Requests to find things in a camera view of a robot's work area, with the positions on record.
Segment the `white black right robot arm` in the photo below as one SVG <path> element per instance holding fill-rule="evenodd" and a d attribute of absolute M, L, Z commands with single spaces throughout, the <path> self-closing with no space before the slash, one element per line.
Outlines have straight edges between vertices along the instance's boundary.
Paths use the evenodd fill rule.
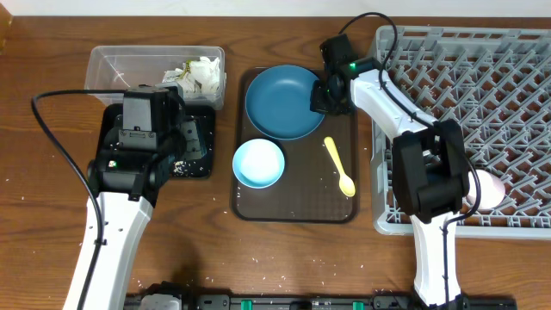
<path fill-rule="evenodd" d="M 324 59 L 325 79 L 314 84 L 311 109 L 340 115 L 360 109 L 392 144 L 393 195 L 413 226 L 414 288 L 423 309 L 465 304 L 455 273 L 455 229 L 470 189 L 480 179 L 464 150 L 456 121 L 438 121 L 418 108 L 373 58 Z"/>

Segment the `yellow plastic spoon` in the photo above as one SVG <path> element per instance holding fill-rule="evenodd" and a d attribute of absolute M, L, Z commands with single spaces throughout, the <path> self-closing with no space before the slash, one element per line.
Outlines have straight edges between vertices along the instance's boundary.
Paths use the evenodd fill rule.
<path fill-rule="evenodd" d="M 324 138 L 325 148 L 328 151 L 339 175 L 338 186 L 346 197 L 353 197 L 356 194 L 354 181 L 345 173 L 344 167 L 339 156 L 337 146 L 331 136 Z"/>

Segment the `white tissue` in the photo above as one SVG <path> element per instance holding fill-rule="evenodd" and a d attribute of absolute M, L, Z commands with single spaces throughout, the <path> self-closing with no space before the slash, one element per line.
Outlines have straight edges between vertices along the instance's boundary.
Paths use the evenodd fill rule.
<path fill-rule="evenodd" d="M 204 95 L 215 94 L 220 87 L 220 59 L 201 56 L 189 63 L 189 73 Z"/>

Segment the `light blue rice bowl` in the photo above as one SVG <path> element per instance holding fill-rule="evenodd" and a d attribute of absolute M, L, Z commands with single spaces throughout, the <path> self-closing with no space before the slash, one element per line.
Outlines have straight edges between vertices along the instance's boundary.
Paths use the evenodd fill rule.
<path fill-rule="evenodd" d="M 268 139 L 251 139 L 238 147 L 233 155 L 234 176 L 252 189 L 265 189 L 275 184 L 285 169 L 282 149 Z"/>

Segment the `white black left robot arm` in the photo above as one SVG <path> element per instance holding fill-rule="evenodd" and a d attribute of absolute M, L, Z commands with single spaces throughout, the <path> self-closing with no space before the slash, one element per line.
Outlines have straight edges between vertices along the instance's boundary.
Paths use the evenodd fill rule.
<path fill-rule="evenodd" d="M 88 226 L 79 253 L 65 309 L 122 309 L 133 262 L 152 217 L 159 187 L 125 172 L 134 161 L 120 156 L 98 158 L 89 167 L 107 168 L 115 180 L 89 171 L 92 196 L 87 201 Z"/>

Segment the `pink cup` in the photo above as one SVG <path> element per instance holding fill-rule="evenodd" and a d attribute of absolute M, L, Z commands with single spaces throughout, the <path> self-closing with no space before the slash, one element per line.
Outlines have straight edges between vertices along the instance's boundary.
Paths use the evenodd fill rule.
<path fill-rule="evenodd" d="M 497 207 L 505 198 L 505 185 L 503 182 L 492 173 L 485 170 L 477 170 L 477 175 L 480 181 L 481 200 L 479 210 L 490 210 Z M 471 171 L 468 172 L 469 192 L 467 201 L 474 205 L 477 193 L 474 183 L 474 175 Z"/>

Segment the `dark blue plate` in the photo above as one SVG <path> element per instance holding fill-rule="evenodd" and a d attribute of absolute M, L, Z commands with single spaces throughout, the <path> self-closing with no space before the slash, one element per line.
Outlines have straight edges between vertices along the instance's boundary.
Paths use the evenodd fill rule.
<path fill-rule="evenodd" d="M 252 125 L 273 139 L 297 140 L 315 131 L 324 116 L 310 109 L 312 71 L 297 65 L 278 65 L 259 73 L 245 94 L 245 112 Z"/>

